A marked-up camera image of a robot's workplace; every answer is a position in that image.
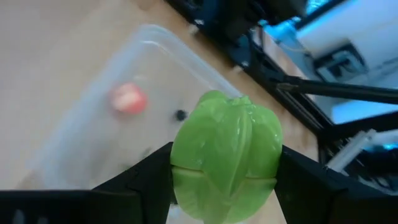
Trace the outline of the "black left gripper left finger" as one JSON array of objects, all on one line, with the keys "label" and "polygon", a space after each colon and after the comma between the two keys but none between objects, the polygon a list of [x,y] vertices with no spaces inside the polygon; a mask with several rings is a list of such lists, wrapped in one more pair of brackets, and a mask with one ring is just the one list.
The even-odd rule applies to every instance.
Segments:
[{"label": "black left gripper left finger", "polygon": [[169,142],[91,190],[0,190],[0,224],[166,224]]}]

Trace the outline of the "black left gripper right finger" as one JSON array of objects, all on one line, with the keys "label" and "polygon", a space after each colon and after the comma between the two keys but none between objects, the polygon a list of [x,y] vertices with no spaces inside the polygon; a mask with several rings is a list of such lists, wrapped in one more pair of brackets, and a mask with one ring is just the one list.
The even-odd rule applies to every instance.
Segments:
[{"label": "black left gripper right finger", "polygon": [[398,195],[326,169],[286,146],[275,193],[287,224],[398,224]]}]

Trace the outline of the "green toy starfruit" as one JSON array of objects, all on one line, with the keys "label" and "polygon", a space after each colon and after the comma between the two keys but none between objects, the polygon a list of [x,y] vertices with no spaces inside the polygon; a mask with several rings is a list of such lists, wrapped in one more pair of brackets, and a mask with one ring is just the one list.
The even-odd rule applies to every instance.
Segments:
[{"label": "green toy starfruit", "polygon": [[170,155],[180,208],[203,224],[254,215],[277,183],[283,133],[273,111],[218,90],[200,97]]}]

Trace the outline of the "pinkish red round fruit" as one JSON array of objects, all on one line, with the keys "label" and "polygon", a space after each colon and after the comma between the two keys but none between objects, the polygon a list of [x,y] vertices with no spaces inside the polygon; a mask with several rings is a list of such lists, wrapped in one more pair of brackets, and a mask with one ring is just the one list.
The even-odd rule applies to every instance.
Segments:
[{"label": "pinkish red round fruit", "polygon": [[146,94],[134,83],[123,83],[112,89],[111,106],[119,112],[127,114],[142,113],[147,106]]}]

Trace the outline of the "clear plastic tupperware container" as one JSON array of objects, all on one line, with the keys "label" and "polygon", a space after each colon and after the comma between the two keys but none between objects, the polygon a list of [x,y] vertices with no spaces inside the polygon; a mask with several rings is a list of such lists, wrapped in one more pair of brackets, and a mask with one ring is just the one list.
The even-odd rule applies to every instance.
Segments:
[{"label": "clear plastic tupperware container", "polygon": [[[111,92],[125,83],[147,96],[145,111],[117,112]],[[47,141],[22,189],[91,189],[173,141],[178,110],[209,90],[239,91],[169,30],[141,26],[83,93]]]}]

